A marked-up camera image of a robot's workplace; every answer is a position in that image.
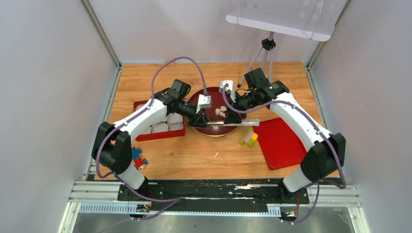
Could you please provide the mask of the metal tongs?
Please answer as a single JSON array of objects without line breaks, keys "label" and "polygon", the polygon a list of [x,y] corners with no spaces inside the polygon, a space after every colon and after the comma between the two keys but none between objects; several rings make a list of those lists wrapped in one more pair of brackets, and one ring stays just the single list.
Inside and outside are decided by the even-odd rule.
[{"label": "metal tongs", "polygon": [[208,123],[209,126],[225,126],[225,127],[234,127],[234,126],[259,126],[260,120],[258,119],[244,119],[238,123],[225,123],[224,121],[211,121]]}]

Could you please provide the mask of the white chocolate piece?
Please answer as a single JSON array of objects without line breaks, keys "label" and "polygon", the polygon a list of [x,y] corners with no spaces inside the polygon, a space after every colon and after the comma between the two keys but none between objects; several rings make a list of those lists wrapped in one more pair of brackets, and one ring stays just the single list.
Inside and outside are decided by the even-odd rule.
[{"label": "white chocolate piece", "polygon": [[219,108],[215,109],[215,114],[218,116],[220,114],[221,110]]}]

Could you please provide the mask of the red chocolate box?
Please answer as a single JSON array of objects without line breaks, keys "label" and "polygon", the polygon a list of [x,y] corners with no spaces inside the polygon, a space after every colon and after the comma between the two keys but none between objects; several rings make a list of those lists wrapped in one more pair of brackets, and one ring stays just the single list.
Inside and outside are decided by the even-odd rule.
[{"label": "red chocolate box", "polygon": [[154,123],[141,133],[136,141],[149,141],[157,139],[166,139],[172,137],[181,137],[186,135],[185,121],[178,114],[167,115],[158,123]]}]

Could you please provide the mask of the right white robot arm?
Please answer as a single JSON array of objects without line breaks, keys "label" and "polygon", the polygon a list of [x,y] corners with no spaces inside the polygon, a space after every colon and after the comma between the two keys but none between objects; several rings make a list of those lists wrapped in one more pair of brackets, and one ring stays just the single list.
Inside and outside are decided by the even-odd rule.
[{"label": "right white robot arm", "polygon": [[282,179],[278,198],[291,202],[297,191],[316,183],[334,171],[342,181],[340,189],[346,188],[343,175],[346,139],[341,133],[332,134],[318,124],[296,101],[290,90],[281,82],[270,82],[261,68],[244,75],[248,92],[240,95],[233,81],[221,81],[219,92],[228,108],[227,123],[241,123],[248,113],[267,107],[277,114],[297,135],[307,154],[300,167]]}]

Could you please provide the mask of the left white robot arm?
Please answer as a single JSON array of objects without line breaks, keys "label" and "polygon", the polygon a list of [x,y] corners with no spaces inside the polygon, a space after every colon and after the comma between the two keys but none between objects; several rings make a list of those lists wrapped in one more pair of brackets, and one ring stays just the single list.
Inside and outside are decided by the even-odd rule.
[{"label": "left white robot arm", "polygon": [[130,194],[136,200],[146,199],[149,188],[144,184],[146,177],[132,164],[133,140],[171,113],[186,117],[194,128],[209,129],[205,109],[211,107],[212,98],[206,92],[199,95],[197,104],[191,104],[185,100],[190,89],[189,84],[174,80],[171,87],[154,93],[143,107],[131,115],[114,124],[103,122],[98,127],[91,157],[128,184]]}]

